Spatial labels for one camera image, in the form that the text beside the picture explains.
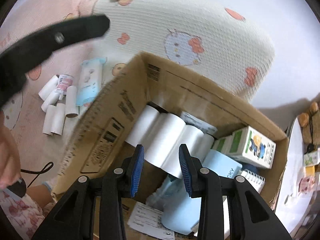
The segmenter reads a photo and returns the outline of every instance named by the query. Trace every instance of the product box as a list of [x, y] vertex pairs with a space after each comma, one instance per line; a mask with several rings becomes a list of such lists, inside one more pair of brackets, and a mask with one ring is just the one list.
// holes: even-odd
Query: product box
[[306, 153], [303, 156], [303, 166], [309, 167], [309, 166], [315, 166], [320, 163], [320, 151], [316, 150], [311, 153]]
[[[268, 205], [274, 206], [287, 162], [285, 133], [248, 102], [208, 78], [144, 52], [136, 55], [104, 86], [76, 125], [53, 196], [59, 198], [79, 176], [101, 177], [131, 156], [134, 147], [124, 141], [148, 102], [178, 116], [184, 111], [207, 122], [217, 128], [217, 138], [250, 125], [276, 142], [272, 169], [260, 171], [266, 179], [261, 196]], [[145, 203], [166, 176], [161, 169], [144, 162], [139, 190], [132, 201]], [[126, 235], [128, 240], [149, 239], [132, 230]]]
[[269, 138], [248, 126], [232, 133], [229, 152], [225, 153], [236, 161], [271, 169], [276, 144]]
[[229, 135], [216, 140], [212, 146], [212, 149], [218, 152], [221, 152], [223, 154], [229, 153], [231, 143], [232, 143], [232, 138], [233, 138], [232, 135]]

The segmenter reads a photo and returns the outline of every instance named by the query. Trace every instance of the cartoon character on box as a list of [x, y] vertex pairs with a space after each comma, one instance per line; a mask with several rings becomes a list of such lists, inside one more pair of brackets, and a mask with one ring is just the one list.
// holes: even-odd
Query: cartoon character on box
[[250, 139], [250, 151], [253, 152], [254, 156], [257, 156], [260, 159], [263, 159], [266, 146], [262, 144], [261, 137], [259, 135], [255, 135], [253, 138]]

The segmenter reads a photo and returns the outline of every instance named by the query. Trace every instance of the white paper roll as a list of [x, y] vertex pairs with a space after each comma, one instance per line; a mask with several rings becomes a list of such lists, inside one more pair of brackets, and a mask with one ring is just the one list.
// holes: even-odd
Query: white paper roll
[[185, 125], [180, 117], [167, 114], [162, 124], [158, 126], [156, 136], [145, 151], [145, 160], [160, 168]]
[[175, 145], [171, 149], [165, 162], [161, 166], [161, 169], [179, 179], [182, 179], [179, 162], [179, 147], [181, 144], [185, 143], [188, 147], [190, 155], [193, 155], [198, 148], [203, 135], [203, 132], [198, 128], [192, 125], [186, 125]]
[[67, 88], [66, 96], [66, 117], [73, 118], [79, 115], [79, 107], [76, 106], [77, 87], [70, 86]]
[[46, 113], [48, 109], [48, 105], [54, 105], [59, 100], [59, 93], [52, 91], [50, 95], [43, 102], [41, 109]]
[[134, 147], [136, 147], [137, 144], [141, 144], [143, 138], [150, 132], [159, 115], [160, 113], [155, 108], [146, 106], [125, 141]]
[[196, 157], [202, 162], [209, 153], [213, 142], [214, 138], [210, 134], [204, 134], [199, 147], [194, 151], [192, 157]]
[[146, 153], [148, 148], [150, 147], [151, 143], [153, 142], [154, 138], [156, 137], [160, 126], [164, 123], [164, 120], [167, 117], [167, 113], [161, 113], [158, 118], [156, 119], [155, 123], [150, 129], [150, 132], [146, 134], [146, 136], [142, 139], [141, 144], [144, 147], [144, 152]]
[[57, 103], [56, 111], [52, 120], [51, 132], [62, 135], [64, 119], [65, 119], [66, 105]]
[[47, 113], [45, 114], [44, 123], [42, 133], [47, 135], [52, 135], [51, 127], [52, 127], [52, 120], [56, 111], [56, 106], [49, 105], [47, 109]]
[[59, 78], [57, 75], [54, 75], [47, 84], [44, 85], [44, 87], [40, 90], [38, 95], [41, 97], [43, 101], [47, 99], [47, 97], [50, 95], [50, 93], [55, 90], [55, 88], [58, 85]]

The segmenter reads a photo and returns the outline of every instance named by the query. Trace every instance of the barcode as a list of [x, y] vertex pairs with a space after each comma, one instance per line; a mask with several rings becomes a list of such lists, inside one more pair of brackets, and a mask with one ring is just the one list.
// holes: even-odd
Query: barcode
[[159, 81], [160, 68], [148, 64], [148, 77], [155, 81]]
[[168, 230], [167, 228], [164, 227], [164, 225], [161, 223], [161, 217], [158, 217], [158, 225], [157, 228], [161, 228], [164, 230]]

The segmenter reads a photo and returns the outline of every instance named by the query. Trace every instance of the small box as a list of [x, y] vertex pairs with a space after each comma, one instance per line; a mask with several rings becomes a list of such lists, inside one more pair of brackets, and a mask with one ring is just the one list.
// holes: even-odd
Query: small box
[[218, 152], [221, 152], [223, 154], [226, 154], [230, 150], [231, 143], [232, 143], [232, 135], [222, 137], [214, 142], [212, 149]]
[[233, 132], [229, 157], [236, 161], [271, 169], [276, 144], [257, 130], [248, 126]]
[[320, 151], [316, 150], [303, 156], [303, 166], [310, 167], [320, 163]]

